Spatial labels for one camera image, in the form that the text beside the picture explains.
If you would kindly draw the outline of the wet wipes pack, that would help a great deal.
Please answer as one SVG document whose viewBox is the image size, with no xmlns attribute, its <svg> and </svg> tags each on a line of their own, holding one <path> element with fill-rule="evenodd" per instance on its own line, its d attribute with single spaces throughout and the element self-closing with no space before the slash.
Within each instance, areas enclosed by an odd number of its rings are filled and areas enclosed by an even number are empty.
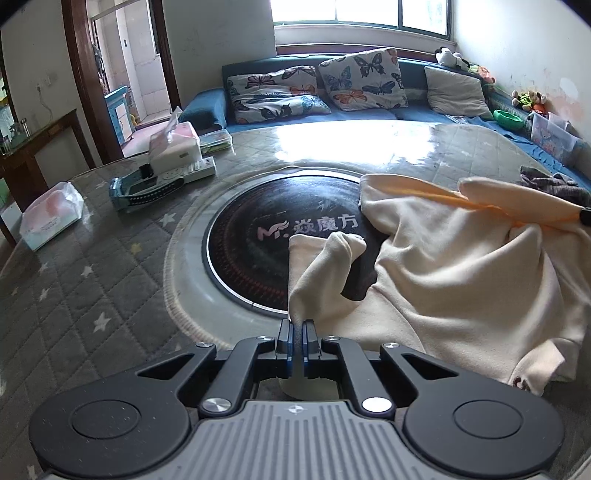
<svg viewBox="0 0 591 480">
<path fill-rule="evenodd" d="M 22 214 L 19 233 L 32 251 L 39 250 L 82 218 L 84 200 L 71 182 L 59 182 Z"/>
</svg>

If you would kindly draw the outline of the flat butterfly cushion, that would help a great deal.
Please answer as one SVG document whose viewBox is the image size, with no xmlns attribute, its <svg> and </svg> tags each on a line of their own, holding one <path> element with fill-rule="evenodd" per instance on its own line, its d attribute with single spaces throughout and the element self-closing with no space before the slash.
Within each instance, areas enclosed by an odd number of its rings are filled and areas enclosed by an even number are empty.
<svg viewBox="0 0 591 480">
<path fill-rule="evenodd" d="M 332 113 L 311 66 L 229 76 L 226 89 L 235 122 L 242 125 Z"/>
</svg>

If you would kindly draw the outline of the colourful plush toys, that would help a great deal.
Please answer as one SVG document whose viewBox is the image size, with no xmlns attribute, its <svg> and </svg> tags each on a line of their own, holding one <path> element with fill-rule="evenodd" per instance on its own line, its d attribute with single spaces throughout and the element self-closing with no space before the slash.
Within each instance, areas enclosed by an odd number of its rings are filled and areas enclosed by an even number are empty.
<svg viewBox="0 0 591 480">
<path fill-rule="evenodd" d="M 537 113 L 542 116 L 548 114 L 546 108 L 547 98 L 538 91 L 513 90 L 511 93 L 496 85 L 496 78 L 484 66 L 472 64 L 469 72 L 476 74 L 485 82 L 485 94 L 495 105 L 511 105 L 514 109 L 527 113 Z"/>
</svg>

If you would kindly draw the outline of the upright butterfly cushion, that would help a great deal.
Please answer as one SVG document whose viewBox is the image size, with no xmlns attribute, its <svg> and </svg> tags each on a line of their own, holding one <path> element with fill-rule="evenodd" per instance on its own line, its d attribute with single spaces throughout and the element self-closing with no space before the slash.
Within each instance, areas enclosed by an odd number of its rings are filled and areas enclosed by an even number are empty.
<svg viewBox="0 0 591 480">
<path fill-rule="evenodd" d="M 325 90 L 342 111 L 406 108 L 408 98 L 394 47 L 339 56 L 318 64 Z"/>
</svg>

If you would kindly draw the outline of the cream sweater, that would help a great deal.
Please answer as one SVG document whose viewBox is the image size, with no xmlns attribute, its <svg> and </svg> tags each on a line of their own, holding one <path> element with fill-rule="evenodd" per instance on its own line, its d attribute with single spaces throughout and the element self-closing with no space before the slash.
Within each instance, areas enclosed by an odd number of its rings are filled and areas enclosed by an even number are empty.
<svg viewBox="0 0 591 480">
<path fill-rule="evenodd" d="M 536 395 L 575 379 L 590 324 L 582 207 L 482 177 L 452 191 L 392 174 L 363 177 L 360 207 L 385 235 L 376 282 L 359 301 L 344 295 L 362 236 L 294 235 L 294 325 L 370 350 L 396 342 Z"/>
</svg>

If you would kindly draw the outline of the grey cushion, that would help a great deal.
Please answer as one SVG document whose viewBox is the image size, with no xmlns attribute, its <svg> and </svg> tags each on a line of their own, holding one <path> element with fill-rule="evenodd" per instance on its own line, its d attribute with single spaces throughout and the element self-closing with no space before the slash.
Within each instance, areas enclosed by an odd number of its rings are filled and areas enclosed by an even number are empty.
<svg viewBox="0 0 591 480">
<path fill-rule="evenodd" d="M 427 99 L 434 111 L 451 116 L 493 118 L 479 79 L 434 67 L 424 70 Z"/>
</svg>

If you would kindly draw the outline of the panda plush toy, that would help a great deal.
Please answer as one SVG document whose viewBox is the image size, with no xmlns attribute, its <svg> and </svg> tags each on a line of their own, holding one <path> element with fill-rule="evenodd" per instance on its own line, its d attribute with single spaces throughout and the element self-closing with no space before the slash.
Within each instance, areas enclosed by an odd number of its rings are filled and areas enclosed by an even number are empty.
<svg viewBox="0 0 591 480">
<path fill-rule="evenodd" d="M 435 51 L 434 55 L 440 66 L 465 72 L 470 69 L 470 63 L 463 58 L 460 52 L 453 52 L 447 47 L 440 47 Z"/>
</svg>

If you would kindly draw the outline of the tissue box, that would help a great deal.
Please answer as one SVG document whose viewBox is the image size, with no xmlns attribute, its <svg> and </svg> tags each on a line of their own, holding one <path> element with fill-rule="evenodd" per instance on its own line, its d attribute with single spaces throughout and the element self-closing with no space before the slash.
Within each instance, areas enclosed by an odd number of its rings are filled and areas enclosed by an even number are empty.
<svg viewBox="0 0 591 480">
<path fill-rule="evenodd" d="M 176 107 L 166 126 L 150 136 L 148 162 L 155 175 L 184 168 L 201 158 L 197 132 L 190 122 L 181 122 L 182 113 Z"/>
</svg>

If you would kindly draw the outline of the green bowl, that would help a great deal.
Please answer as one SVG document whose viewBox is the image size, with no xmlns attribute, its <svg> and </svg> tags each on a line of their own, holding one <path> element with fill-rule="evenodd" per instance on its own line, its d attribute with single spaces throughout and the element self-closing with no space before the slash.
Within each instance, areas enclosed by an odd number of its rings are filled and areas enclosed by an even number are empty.
<svg viewBox="0 0 591 480">
<path fill-rule="evenodd" d="M 526 125 L 526 121 L 523 118 L 506 110 L 495 110 L 493 117 L 498 125 L 512 132 L 518 132 Z"/>
</svg>

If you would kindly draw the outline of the blue corner sofa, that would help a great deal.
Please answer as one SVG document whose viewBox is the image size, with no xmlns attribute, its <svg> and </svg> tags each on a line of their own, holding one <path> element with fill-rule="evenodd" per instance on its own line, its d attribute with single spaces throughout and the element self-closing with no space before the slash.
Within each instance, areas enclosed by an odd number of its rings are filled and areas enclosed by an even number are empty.
<svg viewBox="0 0 591 480">
<path fill-rule="evenodd" d="M 556 154 L 500 125 L 479 77 L 402 60 L 393 47 L 332 57 L 271 57 L 225 65 L 221 72 L 222 87 L 197 94 L 179 117 L 197 132 L 290 121 L 464 119 L 509 138 L 548 170 L 590 185 L 588 176 Z"/>
</svg>

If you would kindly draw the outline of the round black table heater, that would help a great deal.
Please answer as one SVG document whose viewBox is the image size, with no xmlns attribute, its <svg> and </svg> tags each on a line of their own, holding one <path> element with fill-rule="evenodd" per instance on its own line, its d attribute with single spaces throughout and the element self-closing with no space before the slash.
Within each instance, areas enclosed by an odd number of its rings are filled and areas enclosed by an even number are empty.
<svg viewBox="0 0 591 480">
<path fill-rule="evenodd" d="M 279 318 L 287 314 L 290 237 L 325 239 L 335 232 L 359 234 L 366 241 L 342 289 L 346 298 L 363 299 L 377 279 L 374 264 L 386 235 L 363 216 L 360 179 L 338 172 L 266 176 L 239 188 L 207 226 L 204 267 L 228 299 Z"/>
</svg>

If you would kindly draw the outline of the green booklet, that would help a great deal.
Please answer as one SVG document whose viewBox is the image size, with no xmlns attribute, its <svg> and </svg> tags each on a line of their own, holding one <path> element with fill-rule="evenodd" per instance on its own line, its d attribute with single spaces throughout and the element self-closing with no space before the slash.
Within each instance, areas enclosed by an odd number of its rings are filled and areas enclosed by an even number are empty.
<svg viewBox="0 0 591 480">
<path fill-rule="evenodd" d="M 201 154 L 211 155 L 214 152 L 231 149 L 232 137 L 228 130 L 221 129 L 199 136 Z"/>
</svg>

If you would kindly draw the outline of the grey knit garment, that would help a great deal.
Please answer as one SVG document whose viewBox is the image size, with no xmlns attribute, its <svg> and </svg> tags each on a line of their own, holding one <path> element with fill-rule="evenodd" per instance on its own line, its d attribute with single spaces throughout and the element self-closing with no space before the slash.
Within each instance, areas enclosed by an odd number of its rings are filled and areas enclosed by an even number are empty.
<svg viewBox="0 0 591 480">
<path fill-rule="evenodd" d="M 559 197 L 584 208 L 591 206 L 590 192 L 561 173 L 549 175 L 534 167 L 521 166 L 519 184 Z"/>
</svg>

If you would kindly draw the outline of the clear plastic storage box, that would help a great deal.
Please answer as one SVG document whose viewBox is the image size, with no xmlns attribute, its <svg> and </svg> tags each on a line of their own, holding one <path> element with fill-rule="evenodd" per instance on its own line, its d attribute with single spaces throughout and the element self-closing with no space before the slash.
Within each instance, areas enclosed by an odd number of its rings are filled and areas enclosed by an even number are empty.
<svg viewBox="0 0 591 480">
<path fill-rule="evenodd" d="M 549 112 L 546 116 L 531 112 L 531 140 L 565 166 L 574 166 L 583 147 L 582 140 L 570 131 L 570 122 Z"/>
</svg>

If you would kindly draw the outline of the blue white kids cabinet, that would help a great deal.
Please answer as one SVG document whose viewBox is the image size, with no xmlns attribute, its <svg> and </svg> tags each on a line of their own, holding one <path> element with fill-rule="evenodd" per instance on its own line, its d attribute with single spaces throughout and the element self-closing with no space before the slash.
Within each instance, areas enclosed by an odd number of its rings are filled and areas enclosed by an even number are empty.
<svg viewBox="0 0 591 480">
<path fill-rule="evenodd" d="M 127 143 L 134 132 L 127 97 L 127 86 L 121 86 L 104 96 L 109 118 L 120 146 Z"/>
</svg>

